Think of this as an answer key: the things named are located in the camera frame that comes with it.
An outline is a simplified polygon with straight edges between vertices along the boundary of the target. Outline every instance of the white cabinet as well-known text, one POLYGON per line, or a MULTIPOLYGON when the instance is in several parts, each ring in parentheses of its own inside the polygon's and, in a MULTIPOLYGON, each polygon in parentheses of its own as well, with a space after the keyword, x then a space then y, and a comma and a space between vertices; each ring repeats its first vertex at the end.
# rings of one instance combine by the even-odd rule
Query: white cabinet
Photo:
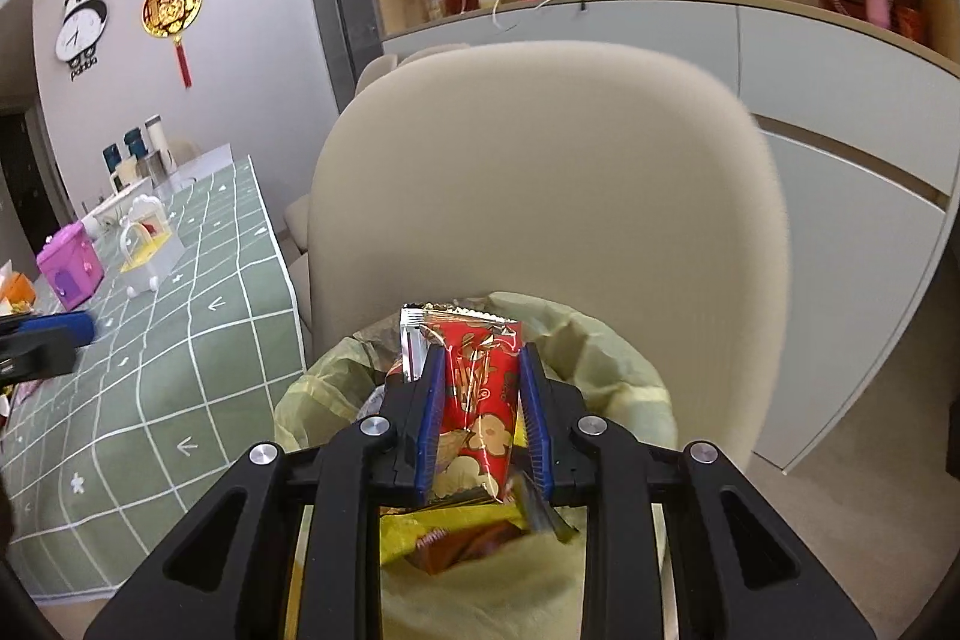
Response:
MULTIPOLYGON (((384 49, 408 55, 432 44, 575 39, 666 52, 719 77, 751 112, 867 152, 955 205, 960 80, 880 39, 799 14, 705 1, 592 1, 586 13, 558 4, 498 19, 504 30, 489 16, 455 20, 387 40, 384 49)), ((944 211, 870 170, 794 140, 769 140, 789 213, 793 287, 781 376, 757 453, 787 467, 839 420, 893 349, 949 223, 944 211)))
POLYGON ((784 187, 792 280, 781 376, 755 451, 786 467, 893 348, 936 263, 944 213, 829 153, 766 137, 784 187))
POLYGON ((900 167, 945 194, 960 150, 960 80, 866 34, 740 9, 740 98, 900 167))
POLYGON ((701 1, 591 1, 543 9, 517 9, 455 20, 388 39, 386 52, 409 55, 434 44, 491 44, 536 40, 578 40, 631 44, 683 58, 737 90, 736 6, 701 1))

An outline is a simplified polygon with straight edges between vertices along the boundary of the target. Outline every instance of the pink toy box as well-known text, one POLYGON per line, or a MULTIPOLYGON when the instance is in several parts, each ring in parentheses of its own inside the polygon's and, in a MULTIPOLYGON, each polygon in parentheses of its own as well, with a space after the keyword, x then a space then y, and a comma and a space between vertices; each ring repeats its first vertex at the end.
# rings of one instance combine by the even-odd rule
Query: pink toy box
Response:
POLYGON ((37 266, 65 310, 83 304, 104 279, 104 268, 83 223, 71 223, 56 232, 37 255, 37 266))

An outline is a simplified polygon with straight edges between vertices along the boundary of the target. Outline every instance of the orange box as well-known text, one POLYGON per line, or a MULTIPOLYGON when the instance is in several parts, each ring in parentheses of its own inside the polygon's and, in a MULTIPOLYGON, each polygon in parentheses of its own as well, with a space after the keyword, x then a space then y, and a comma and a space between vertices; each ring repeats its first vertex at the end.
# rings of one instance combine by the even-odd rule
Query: orange box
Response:
POLYGON ((6 299, 11 304, 26 302, 32 304, 37 300, 37 292, 32 283, 20 272, 13 272, 10 280, 0 287, 0 300, 6 299))

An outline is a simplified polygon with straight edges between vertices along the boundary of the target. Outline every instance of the white chair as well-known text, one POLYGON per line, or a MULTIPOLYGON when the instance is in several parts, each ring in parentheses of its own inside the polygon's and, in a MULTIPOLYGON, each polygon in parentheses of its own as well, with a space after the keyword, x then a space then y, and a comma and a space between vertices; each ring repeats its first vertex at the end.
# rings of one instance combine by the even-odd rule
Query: white chair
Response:
POLYGON ((384 76, 384 74, 389 74, 391 71, 393 71, 397 67, 398 63, 400 63, 400 59, 397 57, 397 54, 393 52, 388 52, 371 60, 367 66, 364 66, 360 76, 357 77, 357 87, 353 92, 354 97, 360 95, 360 92, 363 91, 364 88, 373 84, 373 81, 378 80, 384 76))
POLYGON ((405 64, 330 132, 308 240, 317 355, 404 302, 541 296, 654 363, 683 442, 746 465, 784 341, 786 216, 760 131, 699 68, 588 42, 405 64))
POLYGON ((459 44, 434 44, 433 47, 424 47, 424 49, 418 49, 411 55, 407 55, 402 61, 400 61, 400 66, 407 66, 408 64, 414 63, 421 60, 421 58, 428 58, 430 55, 438 55, 441 52, 452 52, 454 49, 468 49, 469 44, 459 43, 459 44))
POLYGON ((310 311, 310 266, 308 254, 300 256, 291 263, 287 272, 290 274, 290 283, 294 287, 296 309, 299 318, 310 333, 313 333, 313 314, 310 311))
POLYGON ((310 220, 310 194, 304 194, 283 211, 283 220, 290 230, 290 239, 301 253, 306 252, 306 229, 310 220))

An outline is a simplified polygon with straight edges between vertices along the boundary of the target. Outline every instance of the red snack wrapper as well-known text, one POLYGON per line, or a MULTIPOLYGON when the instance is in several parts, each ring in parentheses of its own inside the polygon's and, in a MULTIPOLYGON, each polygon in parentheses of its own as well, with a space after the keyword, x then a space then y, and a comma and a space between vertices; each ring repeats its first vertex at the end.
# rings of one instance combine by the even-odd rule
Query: red snack wrapper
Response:
POLYGON ((422 319, 408 314, 408 326, 419 321, 419 333, 428 342, 443 345, 446 353, 434 494, 443 499, 483 486, 493 499, 502 501, 517 426, 520 324, 456 308, 433 306, 421 312, 422 319), (452 456, 452 447, 457 446, 452 456))

